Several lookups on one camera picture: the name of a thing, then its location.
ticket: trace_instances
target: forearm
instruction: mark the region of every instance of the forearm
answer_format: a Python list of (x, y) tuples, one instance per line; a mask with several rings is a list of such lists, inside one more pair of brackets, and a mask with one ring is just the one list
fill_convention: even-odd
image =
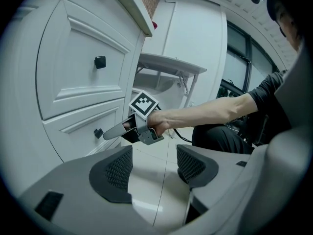
[(183, 128), (227, 123), (236, 118), (236, 112), (233, 98), (221, 97), (196, 107), (161, 111), (159, 114), (170, 128)]

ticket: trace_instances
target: window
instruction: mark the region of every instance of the window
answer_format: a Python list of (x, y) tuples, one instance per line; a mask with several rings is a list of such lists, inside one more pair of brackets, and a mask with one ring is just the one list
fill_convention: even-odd
[(267, 75), (278, 71), (262, 47), (230, 22), (227, 22), (227, 37), (225, 68), (217, 98), (249, 92)]

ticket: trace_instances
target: drawer knob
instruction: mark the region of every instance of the drawer knob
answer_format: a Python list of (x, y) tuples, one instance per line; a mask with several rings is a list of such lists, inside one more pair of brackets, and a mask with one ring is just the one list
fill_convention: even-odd
[(103, 135), (103, 130), (102, 129), (95, 129), (95, 131), (93, 132), (96, 138), (101, 138), (101, 136)]
[(94, 59), (94, 65), (96, 65), (97, 69), (102, 69), (107, 66), (106, 57), (99, 56)]

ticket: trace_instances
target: black sleeve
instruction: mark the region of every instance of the black sleeve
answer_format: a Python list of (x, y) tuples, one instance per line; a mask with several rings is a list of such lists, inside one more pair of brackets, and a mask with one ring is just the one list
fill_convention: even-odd
[(275, 72), (268, 75), (254, 90), (248, 92), (255, 101), (258, 110), (263, 111), (274, 97), (275, 91), (283, 83), (285, 72)]

